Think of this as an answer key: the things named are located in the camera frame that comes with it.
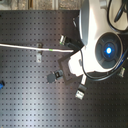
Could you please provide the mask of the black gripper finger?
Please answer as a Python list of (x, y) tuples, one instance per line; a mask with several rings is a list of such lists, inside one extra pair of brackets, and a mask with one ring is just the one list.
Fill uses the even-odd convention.
[(75, 97), (78, 99), (82, 99), (85, 95), (85, 91), (87, 87), (85, 86), (87, 77), (85, 75), (82, 76), (81, 82), (78, 86), (77, 92), (75, 94)]
[(82, 47), (82, 44), (77, 41), (77, 40), (73, 40), (67, 36), (62, 35), (60, 38), (60, 44), (67, 46), (71, 49), (80, 49)]

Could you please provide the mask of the white gripper body block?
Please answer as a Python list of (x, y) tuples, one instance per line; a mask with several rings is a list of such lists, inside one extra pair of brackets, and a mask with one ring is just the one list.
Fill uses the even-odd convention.
[(69, 56), (67, 62), (69, 71), (77, 77), (82, 77), (82, 82), (86, 81), (88, 73), (88, 57), (85, 50), (79, 50)]

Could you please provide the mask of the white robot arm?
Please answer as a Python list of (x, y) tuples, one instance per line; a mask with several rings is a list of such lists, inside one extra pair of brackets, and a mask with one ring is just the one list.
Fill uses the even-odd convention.
[(62, 35), (60, 43), (73, 49), (69, 71), (82, 77), (76, 97), (82, 99), (86, 79), (105, 80), (114, 75), (124, 62), (120, 34), (128, 33), (128, 0), (84, 0), (79, 11), (80, 42)]

